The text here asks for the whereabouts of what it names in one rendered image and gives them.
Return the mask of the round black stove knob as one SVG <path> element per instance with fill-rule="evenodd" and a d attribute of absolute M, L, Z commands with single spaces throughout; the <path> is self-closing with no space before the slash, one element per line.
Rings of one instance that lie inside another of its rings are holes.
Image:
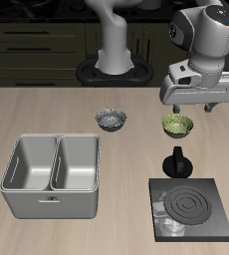
<path fill-rule="evenodd" d="M 183 155 L 181 146 L 176 146 L 173 154 L 168 156 L 162 164 L 163 172 L 171 178 L 187 178 L 191 175 L 192 169 L 193 165 Z"/>

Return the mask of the white two-bin basket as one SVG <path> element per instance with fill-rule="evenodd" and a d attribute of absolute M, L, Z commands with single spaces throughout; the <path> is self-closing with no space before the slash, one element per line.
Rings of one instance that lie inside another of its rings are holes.
<path fill-rule="evenodd" d="M 98 212 L 101 138 L 22 134 L 0 191 L 18 219 L 92 219 Z"/>

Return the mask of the dark grey stove plate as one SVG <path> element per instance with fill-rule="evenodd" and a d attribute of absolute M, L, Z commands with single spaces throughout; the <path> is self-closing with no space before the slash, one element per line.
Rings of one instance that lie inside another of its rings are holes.
<path fill-rule="evenodd" d="M 148 188 L 156 242 L 229 242 L 213 178 L 151 178 Z"/>

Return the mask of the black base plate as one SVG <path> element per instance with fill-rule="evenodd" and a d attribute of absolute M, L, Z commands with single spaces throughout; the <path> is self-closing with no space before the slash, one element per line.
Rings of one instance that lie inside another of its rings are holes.
<path fill-rule="evenodd" d="M 96 68 L 97 54 L 89 54 L 76 71 L 77 79 L 83 87 L 93 88 L 132 88 L 146 87 L 153 78 L 152 66 L 140 54 L 132 54 L 134 67 L 121 75 L 108 75 Z"/>

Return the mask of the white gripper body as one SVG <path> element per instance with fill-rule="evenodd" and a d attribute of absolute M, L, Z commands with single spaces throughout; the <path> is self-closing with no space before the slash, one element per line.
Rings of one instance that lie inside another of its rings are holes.
<path fill-rule="evenodd" d="M 159 97 L 164 105 L 191 105 L 229 102 L 229 72 L 223 72 L 219 83 L 212 88 L 174 85 L 166 76 Z"/>

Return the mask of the dark kitchen cupboards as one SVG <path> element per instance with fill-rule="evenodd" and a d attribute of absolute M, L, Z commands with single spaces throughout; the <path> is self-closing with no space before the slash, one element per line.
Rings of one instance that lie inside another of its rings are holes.
<path fill-rule="evenodd" d="M 158 87 L 168 66 L 188 55 L 168 38 L 178 7 L 193 0 L 161 0 L 158 10 L 119 7 L 127 22 L 127 47 L 154 70 Z M 78 87 L 77 65 L 102 47 L 97 14 L 84 0 L 0 0 L 0 87 Z"/>

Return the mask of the green fluted dish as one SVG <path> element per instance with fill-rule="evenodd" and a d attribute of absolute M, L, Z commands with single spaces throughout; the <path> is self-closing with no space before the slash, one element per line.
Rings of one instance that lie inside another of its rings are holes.
<path fill-rule="evenodd" d="M 194 122 L 187 116 L 171 114 L 162 118 L 164 132 L 172 138 L 186 137 L 194 128 Z"/>

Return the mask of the grey fluted dish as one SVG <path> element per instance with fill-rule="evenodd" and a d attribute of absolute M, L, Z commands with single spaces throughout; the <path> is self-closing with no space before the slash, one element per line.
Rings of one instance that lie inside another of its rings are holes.
<path fill-rule="evenodd" d="M 127 119 L 126 114 L 116 108 L 106 108 L 96 113 L 97 124 L 106 131 L 117 131 L 122 128 Z"/>

